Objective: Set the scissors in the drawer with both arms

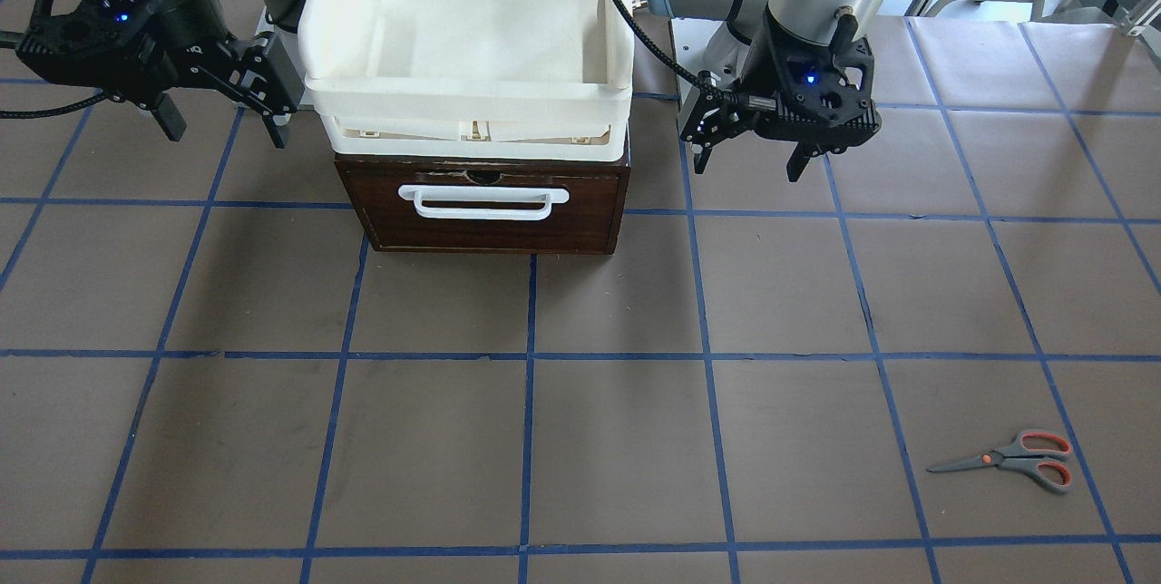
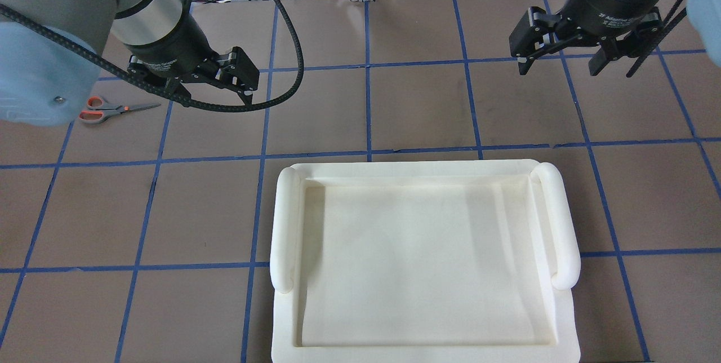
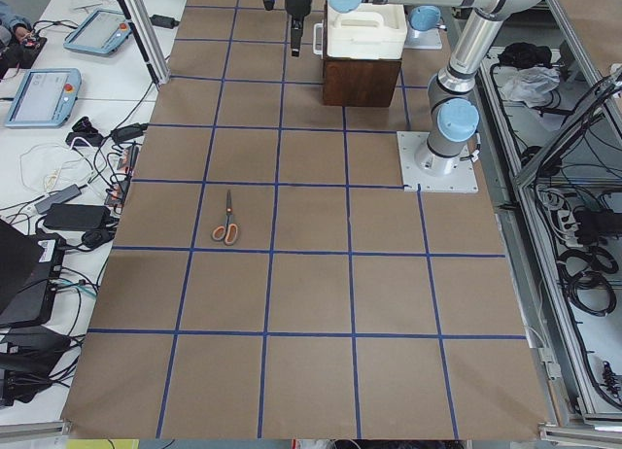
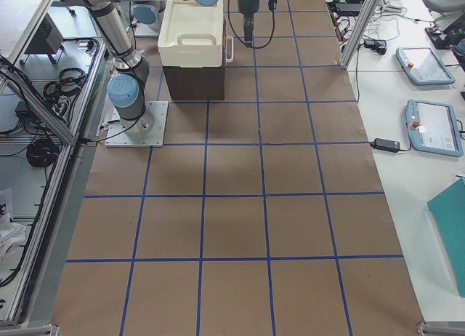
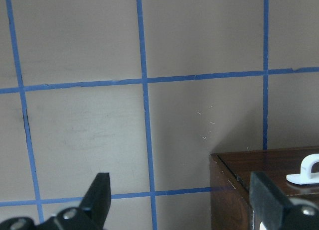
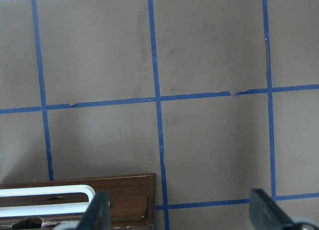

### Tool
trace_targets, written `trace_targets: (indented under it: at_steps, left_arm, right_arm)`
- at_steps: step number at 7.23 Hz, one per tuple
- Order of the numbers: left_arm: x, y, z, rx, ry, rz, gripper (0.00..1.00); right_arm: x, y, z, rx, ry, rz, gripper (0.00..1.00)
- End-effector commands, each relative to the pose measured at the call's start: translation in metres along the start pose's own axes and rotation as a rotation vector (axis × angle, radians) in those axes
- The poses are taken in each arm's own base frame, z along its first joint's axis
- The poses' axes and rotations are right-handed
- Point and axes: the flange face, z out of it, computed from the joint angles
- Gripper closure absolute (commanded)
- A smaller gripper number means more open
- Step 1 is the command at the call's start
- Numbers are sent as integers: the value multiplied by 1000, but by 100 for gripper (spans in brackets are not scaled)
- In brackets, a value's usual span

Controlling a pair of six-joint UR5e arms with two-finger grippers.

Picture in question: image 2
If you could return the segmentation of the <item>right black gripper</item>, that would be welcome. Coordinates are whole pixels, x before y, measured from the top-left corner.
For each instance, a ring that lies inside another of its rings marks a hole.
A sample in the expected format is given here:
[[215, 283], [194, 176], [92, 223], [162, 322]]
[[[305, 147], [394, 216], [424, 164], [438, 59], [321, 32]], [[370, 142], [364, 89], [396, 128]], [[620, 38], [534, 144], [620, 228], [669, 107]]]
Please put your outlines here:
[[555, 13], [531, 6], [509, 36], [510, 57], [525, 76], [536, 60], [569, 47], [598, 47], [589, 61], [597, 76], [623, 56], [648, 55], [662, 31], [659, 0], [566, 0]]

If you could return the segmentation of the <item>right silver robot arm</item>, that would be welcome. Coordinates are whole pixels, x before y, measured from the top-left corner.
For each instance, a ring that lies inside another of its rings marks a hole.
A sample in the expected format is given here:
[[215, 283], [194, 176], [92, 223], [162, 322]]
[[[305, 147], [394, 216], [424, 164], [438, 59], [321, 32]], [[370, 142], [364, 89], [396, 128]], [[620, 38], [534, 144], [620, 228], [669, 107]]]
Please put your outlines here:
[[566, 0], [553, 14], [532, 6], [509, 36], [510, 54], [524, 76], [543, 56], [595, 46], [590, 75], [630, 57], [630, 78], [683, 19], [700, 35], [711, 62], [719, 65], [719, 0]]

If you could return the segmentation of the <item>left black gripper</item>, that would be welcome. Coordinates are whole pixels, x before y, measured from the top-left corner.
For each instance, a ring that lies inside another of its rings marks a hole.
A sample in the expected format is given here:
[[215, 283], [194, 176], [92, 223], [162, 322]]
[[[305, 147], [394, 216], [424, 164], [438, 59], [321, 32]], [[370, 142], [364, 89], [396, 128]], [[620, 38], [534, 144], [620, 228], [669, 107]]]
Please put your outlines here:
[[245, 106], [253, 104], [260, 71], [241, 47], [220, 55], [188, 12], [168, 35], [147, 45], [126, 45], [131, 52], [127, 70], [155, 87], [164, 98], [190, 107], [191, 93], [181, 83], [206, 83], [234, 91]]

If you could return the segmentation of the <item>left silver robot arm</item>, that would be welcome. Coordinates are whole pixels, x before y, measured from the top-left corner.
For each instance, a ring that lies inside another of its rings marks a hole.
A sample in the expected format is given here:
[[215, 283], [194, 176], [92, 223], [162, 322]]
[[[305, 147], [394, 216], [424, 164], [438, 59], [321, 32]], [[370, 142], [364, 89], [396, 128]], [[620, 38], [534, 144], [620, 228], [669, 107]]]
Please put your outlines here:
[[2, 0], [2, 120], [69, 123], [101, 71], [185, 107], [255, 110], [259, 70], [211, 47], [195, 1]]

